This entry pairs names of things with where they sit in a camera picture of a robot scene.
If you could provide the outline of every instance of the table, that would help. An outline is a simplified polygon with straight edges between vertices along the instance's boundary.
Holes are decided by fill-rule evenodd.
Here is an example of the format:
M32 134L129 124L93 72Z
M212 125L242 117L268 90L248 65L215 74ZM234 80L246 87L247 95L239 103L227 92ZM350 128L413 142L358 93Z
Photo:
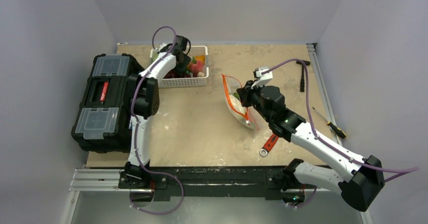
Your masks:
M151 45L119 45L117 53L132 54L147 67ZM222 74L245 84L253 70L273 66L286 59L310 60L305 45L208 45L209 78L205 87L160 89L160 107L153 118L150 136L151 166L252 166L287 165L300 158L310 164L324 164L305 149L280 139L262 157L261 147L272 132L258 114L258 131L244 127L229 112ZM305 93L299 92L301 65L288 63L274 71L270 85L278 86L291 110L308 119ZM325 114L312 66L309 69L310 106ZM315 127L332 138L326 122L312 111ZM123 167L127 153L90 152L86 167Z

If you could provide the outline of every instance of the screwdriver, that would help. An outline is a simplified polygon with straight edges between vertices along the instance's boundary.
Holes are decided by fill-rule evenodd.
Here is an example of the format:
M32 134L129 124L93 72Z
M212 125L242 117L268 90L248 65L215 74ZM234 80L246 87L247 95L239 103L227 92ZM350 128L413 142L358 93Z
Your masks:
M342 129L340 129L340 128L338 128L338 127L336 127L331 121L329 121L329 120L327 120L323 115L321 115L321 113L319 112L319 111L317 111L314 107L312 107L312 109L314 109L317 113L318 113L318 115L320 115L324 120L326 120L326 122L327 122L327 126L329 126L329 127L331 127L331 129L336 133L336 135L338 135L338 137L340 137L340 138L342 138L342 139L345 139L346 138L346 133L342 130Z

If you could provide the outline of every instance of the hammer head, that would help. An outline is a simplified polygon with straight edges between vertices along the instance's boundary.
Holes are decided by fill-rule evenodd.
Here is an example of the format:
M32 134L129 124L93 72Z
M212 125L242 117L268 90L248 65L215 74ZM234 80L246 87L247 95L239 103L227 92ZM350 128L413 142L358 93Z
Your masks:
M305 65L306 65L306 66L309 66L309 65L310 65L310 61L306 61L306 60L302 60L302 61L304 61L304 62L305 62Z

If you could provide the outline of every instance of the hammer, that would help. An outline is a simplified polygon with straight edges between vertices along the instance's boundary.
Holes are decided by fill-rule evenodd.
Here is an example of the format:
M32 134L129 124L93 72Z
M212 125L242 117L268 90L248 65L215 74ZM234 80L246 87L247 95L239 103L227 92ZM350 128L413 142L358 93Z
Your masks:
M305 62L306 66L310 65L310 61L306 61L306 60L302 60L302 61ZM302 77L300 78L300 92L305 92L305 68L303 65L302 65Z

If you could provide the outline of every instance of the red label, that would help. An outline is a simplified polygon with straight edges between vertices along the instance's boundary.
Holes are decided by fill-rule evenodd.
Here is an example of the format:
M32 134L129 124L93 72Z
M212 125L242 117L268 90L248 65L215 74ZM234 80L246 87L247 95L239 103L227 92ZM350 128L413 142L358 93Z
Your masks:
M104 86L102 87L101 98L99 99L99 101L105 101L105 95L107 94L107 88L108 87L109 87L109 83L104 82Z

